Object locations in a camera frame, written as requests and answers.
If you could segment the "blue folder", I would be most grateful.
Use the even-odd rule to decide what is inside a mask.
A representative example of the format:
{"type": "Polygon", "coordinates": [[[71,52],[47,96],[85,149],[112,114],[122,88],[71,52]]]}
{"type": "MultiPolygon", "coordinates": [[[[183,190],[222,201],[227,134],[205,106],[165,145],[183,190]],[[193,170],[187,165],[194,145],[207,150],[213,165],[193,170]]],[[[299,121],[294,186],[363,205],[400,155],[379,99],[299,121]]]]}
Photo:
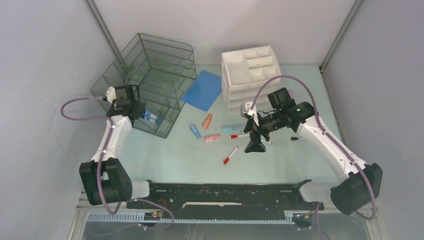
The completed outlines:
{"type": "Polygon", "coordinates": [[[141,116],[142,120],[148,121],[150,123],[154,123],[156,125],[160,125],[163,121],[162,117],[153,114],[152,112],[145,110],[141,116]]]}
{"type": "Polygon", "coordinates": [[[207,112],[222,90],[221,80],[220,76],[202,70],[181,100],[207,112]]]}

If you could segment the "white plastic drawer organizer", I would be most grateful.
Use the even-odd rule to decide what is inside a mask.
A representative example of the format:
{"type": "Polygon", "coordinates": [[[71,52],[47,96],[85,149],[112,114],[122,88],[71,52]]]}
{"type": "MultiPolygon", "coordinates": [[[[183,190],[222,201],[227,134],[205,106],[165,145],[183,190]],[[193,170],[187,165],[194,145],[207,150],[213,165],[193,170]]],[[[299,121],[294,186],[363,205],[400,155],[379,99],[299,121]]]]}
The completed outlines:
{"type": "Polygon", "coordinates": [[[229,115],[239,115],[241,105],[252,102],[268,80],[281,74],[270,45],[223,52],[221,92],[229,115]]]}

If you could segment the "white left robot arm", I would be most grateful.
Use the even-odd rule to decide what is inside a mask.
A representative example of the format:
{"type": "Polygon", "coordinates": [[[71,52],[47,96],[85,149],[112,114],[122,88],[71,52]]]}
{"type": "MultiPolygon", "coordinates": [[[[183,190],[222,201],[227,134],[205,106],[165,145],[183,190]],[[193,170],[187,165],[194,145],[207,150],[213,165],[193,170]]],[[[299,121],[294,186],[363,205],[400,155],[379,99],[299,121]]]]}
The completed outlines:
{"type": "Polygon", "coordinates": [[[91,160],[79,167],[88,202],[98,206],[138,199],[145,208],[153,208],[158,194],[151,190],[152,182],[132,182],[120,162],[126,139],[146,108],[140,101],[140,89],[134,84],[111,86],[103,100],[111,104],[103,138],[91,160]]]}

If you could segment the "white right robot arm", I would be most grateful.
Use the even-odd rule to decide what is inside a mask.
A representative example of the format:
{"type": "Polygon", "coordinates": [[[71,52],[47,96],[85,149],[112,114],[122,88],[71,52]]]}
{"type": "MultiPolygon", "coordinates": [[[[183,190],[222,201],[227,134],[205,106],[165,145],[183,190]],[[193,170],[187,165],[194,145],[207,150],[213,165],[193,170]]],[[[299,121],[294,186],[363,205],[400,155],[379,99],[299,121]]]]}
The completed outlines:
{"type": "Polygon", "coordinates": [[[291,194],[291,204],[304,209],[310,204],[333,204],[341,213],[351,215],[371,204],[373,219],[377,212],[383,170],[377,164],[368,164],[348,149],[324,126],[315,108],[304,101],[299,104],[291,98],[286,88],[268,94],[272,111],[266,116],[258,114],[252,102],[243,103],[241,115],[247,119],[244,133],[250,141],[245,153],[264,153],[263,140],[270,140],[270,133],[282,128],[292,129],[310,143],[323,157],[336,176],[336,182],[306,180],[291,194]]]}

